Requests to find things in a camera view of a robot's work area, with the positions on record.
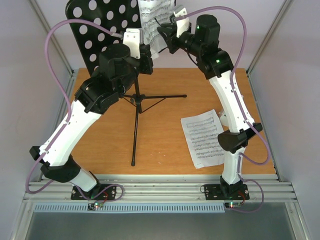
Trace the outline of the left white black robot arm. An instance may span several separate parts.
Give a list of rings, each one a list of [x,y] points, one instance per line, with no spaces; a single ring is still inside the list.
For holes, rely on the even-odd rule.
[[[66,115],[52,136],[29,150],[42,164],[43,175],[59,183],[78,186],[89,199],[101,193],[100,183],[73,159],[71,152],[89,127],[131,88],[139,74],[152,74],[151,47],[138,47],[134,56],[123,43],[109,45],[98,57],[98,67],[75,93],[71,114]]]

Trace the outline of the white metronome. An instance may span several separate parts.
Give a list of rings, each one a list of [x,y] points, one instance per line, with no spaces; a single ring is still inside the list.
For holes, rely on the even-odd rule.
[[[229,124],[228,124],[228,119],[227,119],[227,115],[226,115],[225,111],[224,110],[220,111],[218,113],[218,116],[219,116],[220,123],[223,126],[228,127]]]

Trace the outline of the black music stand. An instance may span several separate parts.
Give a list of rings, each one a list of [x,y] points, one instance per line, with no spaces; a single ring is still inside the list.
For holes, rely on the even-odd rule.
[[[135,119],[147,95],[140,93],[139,74],[153,72],[151,48],[143,43],[135,0],[70,0],[65,15],[90,74],[75,98],[86,113],[104,114],[120,98],[135,107]]]

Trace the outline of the white sheet music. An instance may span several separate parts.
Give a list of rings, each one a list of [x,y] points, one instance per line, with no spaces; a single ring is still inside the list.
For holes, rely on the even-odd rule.
[[[150,45],[151,58],[159,57],[167,44],[158,32],[160,24],[168,23],[175,7],[174,0],[138,0],[140,22],[143,30],[143,42]]]
[[[218,142],[223,127],[216,111],[180,120],[188,150],[196,169],[219,166],[224,163],[224,150]]]

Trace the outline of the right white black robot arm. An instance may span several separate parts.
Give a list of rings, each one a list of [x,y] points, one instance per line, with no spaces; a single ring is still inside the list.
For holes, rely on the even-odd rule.
[[[217,18],[209,14],[197,17],[194,33],[191,32],[191,23],[186,19],[157,27],[171,54],[182,49],[195,56],[197,67],[209,80],[221,102],[228,130],[217,136],[224,150],[220,192],[229,199],[238,195],[244,185],[239,177],[238,164],[249,140],[263,127],[248,113],[236,77],[232,75],[232,60],[226,51],[219,48],[220,30]]]

